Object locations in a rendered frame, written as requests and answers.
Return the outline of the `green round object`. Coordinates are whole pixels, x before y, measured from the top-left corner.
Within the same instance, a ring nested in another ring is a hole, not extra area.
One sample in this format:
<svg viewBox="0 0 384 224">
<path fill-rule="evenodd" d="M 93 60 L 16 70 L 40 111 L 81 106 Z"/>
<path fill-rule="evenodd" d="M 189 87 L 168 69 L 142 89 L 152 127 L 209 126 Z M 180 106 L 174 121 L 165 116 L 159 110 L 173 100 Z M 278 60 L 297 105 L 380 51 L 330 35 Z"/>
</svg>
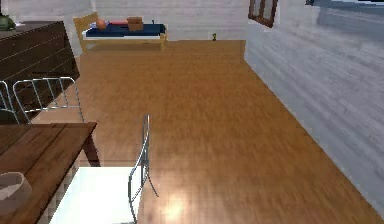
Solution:
<svg viewBox="0 0 384 224">
<path fill-rule="evenodd" d="M 8 15 L 0 15 L 0 31 L 14 30 L 16 24 Z"/>
</svg>

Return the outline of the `grey bowl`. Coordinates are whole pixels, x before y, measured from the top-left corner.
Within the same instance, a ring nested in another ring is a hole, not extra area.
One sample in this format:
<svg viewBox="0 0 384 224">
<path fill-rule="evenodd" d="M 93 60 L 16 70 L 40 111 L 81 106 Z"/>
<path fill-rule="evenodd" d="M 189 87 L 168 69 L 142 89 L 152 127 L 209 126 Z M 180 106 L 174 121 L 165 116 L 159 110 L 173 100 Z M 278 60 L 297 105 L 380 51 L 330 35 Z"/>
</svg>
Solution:
<svg viewBox="0 0 384 224">
<path fill-rule="evenodd" d="M 0 174 L 0 216 L 14 212 L 27 202 L 32 187 L 20 172 Z"/>
</svg>

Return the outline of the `brown cardboard box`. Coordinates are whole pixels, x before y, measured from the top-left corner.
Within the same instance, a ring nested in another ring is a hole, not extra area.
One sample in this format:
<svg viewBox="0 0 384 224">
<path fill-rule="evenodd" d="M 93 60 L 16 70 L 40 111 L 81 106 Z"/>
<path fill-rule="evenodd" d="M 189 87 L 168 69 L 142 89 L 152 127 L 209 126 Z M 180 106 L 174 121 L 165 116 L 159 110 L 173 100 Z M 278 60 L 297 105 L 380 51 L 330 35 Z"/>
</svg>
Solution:
<svg viewBox="0 0 384 224">
<path fill-rule="evenodd" d="M 143 21 L 141 17 L 128 17 L 127 24 L 130 31 L 139 31 L 143 29 Z"/>
</svg>

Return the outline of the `white seat metal chair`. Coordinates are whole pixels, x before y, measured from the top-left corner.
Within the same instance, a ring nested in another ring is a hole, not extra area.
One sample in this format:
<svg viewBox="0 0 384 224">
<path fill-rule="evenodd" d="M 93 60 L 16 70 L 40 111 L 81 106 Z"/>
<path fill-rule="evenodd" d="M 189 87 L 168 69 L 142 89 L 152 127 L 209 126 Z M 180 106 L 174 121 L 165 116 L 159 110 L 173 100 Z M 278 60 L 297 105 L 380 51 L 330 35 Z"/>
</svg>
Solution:
<svg viewBox="0 0 384 224">
<path fill-rule="evenodd" d="M 150 115 L 133 166 L 80 167 L 49 224 L 138 224 L 141 195 L 150 178 Z"/>
</svg>

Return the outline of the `brown wooden table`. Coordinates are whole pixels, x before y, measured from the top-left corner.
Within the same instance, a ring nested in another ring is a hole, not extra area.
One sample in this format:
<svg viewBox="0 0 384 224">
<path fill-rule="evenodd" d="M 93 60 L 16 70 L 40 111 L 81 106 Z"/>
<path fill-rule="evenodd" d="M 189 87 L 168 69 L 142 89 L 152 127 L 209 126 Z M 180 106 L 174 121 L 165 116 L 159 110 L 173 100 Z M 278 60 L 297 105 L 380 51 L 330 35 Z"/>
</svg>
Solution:
<svg viewBox="0 0 384 224">
<path fill-rule="evenodd" d="M 37 224 L 81 152 L 92 166 L 100 165 L 95 127 L 94 122 L 0 125 L 0 174 L 20 172 L 32 187 L 28 200 L 0 216 L 0 224 Z"/>
</svg>

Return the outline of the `dark brown chest of drawers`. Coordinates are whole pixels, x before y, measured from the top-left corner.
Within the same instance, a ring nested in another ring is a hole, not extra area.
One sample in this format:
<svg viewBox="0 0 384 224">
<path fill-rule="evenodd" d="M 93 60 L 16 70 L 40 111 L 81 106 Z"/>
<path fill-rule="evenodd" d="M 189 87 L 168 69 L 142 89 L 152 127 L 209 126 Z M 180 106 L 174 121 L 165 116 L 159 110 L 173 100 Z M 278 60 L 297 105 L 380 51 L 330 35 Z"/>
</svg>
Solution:
<svg viewBox="0 0 384 224">
<path fill-rule="evenodd" d="M 8 85 L 20 123 L 26 117 L 14 97 L 16 81 L 80 74 L 62 21 L 30 21 L 9 37 L 0 39 L 0 81 Z"/>
</svg>

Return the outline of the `brown framed window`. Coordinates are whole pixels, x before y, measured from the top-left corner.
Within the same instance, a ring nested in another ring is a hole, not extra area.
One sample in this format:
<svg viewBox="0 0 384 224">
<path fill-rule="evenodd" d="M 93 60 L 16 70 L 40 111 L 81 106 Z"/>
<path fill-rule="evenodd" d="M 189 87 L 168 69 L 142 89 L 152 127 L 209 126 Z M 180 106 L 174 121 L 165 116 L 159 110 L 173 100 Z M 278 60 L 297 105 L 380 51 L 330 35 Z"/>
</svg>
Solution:
<svg viewBox="0 0 384 224">
<path fill-rule="evenodd" d="M 248 18 L 272 28 L 278 0 L 250 0 Z"/>
</svg>

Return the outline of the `light wooden bed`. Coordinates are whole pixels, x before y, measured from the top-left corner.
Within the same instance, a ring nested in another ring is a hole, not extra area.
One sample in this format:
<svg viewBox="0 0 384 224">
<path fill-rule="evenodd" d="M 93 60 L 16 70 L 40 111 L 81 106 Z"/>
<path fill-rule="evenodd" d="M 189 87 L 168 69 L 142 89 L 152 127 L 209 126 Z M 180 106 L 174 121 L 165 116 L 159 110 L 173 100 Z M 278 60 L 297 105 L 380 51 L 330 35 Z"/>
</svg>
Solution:
<svg viewBox="0 0 384 224">
<path fill-rule="evenodd" d="M 82 17 L 74 17 L 73 22 L 83 53 L 88 51 L 88 45 L 107 45 L 107 44 L 159 44 L 165 47 L 167 41 L 167 26 L 156 24 L 144 24 L 139 31 L 130 31 L 128 27 L 110 25 L 106 23 L 104 30 L 96 27 L 98 14 L 93 12 Z"/>
</svg>

